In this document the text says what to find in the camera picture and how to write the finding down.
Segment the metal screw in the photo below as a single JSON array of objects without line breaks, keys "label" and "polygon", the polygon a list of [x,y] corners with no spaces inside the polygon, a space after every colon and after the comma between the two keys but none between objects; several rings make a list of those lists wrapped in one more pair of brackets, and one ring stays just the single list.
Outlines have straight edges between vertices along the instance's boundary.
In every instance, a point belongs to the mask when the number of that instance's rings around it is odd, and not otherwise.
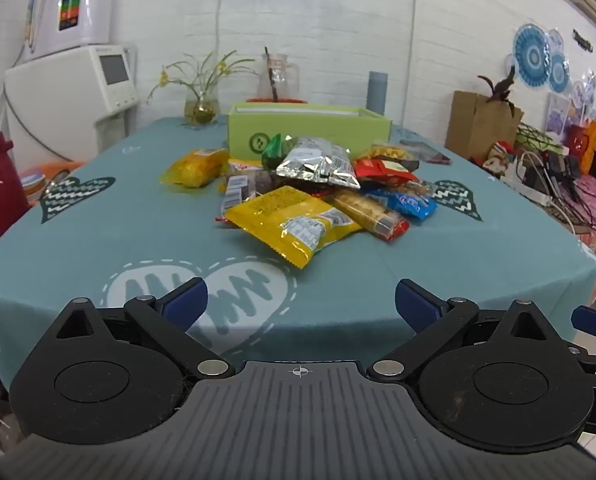
[{"label": "metal screw", "polygon": [[219,359],[207,359],[198,365],[198,371],[204,375],[220,375],[229,370],[229,365]]},{"label": "metal screw", "polygon": [[373,365],[373,370],[380,375],[384,375],[386,377],[393,377],[394,375],[399,375],[405,371],[405,367],[402,363],[398,361],[391,361],[390,359],[386,359],[384,361],[378,361],[376,364]]}]

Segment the glass pitcher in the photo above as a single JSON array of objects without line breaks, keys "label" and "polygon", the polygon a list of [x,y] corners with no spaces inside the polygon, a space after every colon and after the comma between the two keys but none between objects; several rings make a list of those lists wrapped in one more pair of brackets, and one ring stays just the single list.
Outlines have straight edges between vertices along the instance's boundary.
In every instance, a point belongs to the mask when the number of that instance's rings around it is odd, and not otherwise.
[{"label": "glass pitcher", "polygon": [[262,54],[260,81],[256,97],[258,99],[273,100],[273,89],[270,79],[273,79],[278,101],[299,99],[300,69],[295,63],[287,63],[286,54]]}]

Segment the power strip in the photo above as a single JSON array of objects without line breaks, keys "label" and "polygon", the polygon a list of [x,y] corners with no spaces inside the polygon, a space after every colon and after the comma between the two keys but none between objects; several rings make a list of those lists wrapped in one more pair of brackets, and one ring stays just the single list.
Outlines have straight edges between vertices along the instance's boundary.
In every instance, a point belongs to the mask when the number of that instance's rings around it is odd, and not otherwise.
[{"label": "power strip", "polygon": [[507,176],[501,176],[500,180],[503,183],[507,184],[507,186],[513,188],[518,193],[531,200],[532,202],[538,203],[543,206],[548,206],[552,202],[551,197],[549,195],[545,195],[540,191],[536,191],[532,187],[525,186],[523,183],[518,182],[517,180],[512,180]]}]

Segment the blue snack bag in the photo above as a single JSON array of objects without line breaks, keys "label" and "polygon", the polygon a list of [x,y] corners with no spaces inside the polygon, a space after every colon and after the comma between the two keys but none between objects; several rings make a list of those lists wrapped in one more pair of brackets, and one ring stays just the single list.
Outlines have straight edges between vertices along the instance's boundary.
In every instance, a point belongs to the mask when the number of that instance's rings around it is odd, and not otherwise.
[{"label": "blue snack bag", "polygon": [[432,198],[404,193],[401,190],[388,187],[363,189],[361,193],[379,202],[386,209],[403,215],[414,216],[420,220],[427,218],[437,208],[437,204]]}]

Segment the display screen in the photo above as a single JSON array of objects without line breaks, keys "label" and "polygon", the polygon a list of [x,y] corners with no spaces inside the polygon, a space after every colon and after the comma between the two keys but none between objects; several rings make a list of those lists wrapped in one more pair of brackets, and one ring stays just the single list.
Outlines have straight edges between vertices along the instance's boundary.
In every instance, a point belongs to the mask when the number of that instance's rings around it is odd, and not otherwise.
[{"label": "display screen", "polygon": [[100,64],[102,65],[102,73],[105,75],[108,85],[120,83],[120,81],[129,81],[121,54],[100,56]]}]

